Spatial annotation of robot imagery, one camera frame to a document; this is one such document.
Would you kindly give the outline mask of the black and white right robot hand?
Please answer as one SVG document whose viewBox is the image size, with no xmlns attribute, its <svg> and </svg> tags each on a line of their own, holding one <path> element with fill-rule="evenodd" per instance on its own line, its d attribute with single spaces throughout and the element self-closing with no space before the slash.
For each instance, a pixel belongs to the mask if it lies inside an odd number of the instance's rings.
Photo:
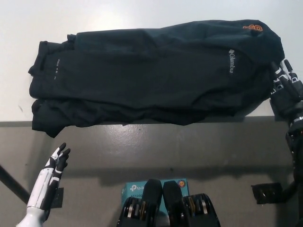
<svg viewBox="0 0 303 227">
<path fill-rule="evenodd" d="M 275 115 L 289 124 L 303 120 L 303 82 L 293 70 L 290 62 L 284 59 L 280 65 L 271 63 L 273 89 L 270 104 Z"/>
</svg>

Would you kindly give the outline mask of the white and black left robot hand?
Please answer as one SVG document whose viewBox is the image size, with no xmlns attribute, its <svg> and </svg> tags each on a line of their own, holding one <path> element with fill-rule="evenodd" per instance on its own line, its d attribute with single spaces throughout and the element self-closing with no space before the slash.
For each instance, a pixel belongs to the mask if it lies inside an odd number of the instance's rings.
<svg viewBox="0 0 303 227">
<path fill-rule="evenodd" d="M 53 200 L 57 194 L 59 183 L 69 158 L 70 149 L 66 148 L 64 142 L 47 160 L 40 171 L 35 185 L 31 191 L 27 207 L 40 210 L 50 210 Z"/>
</svg>

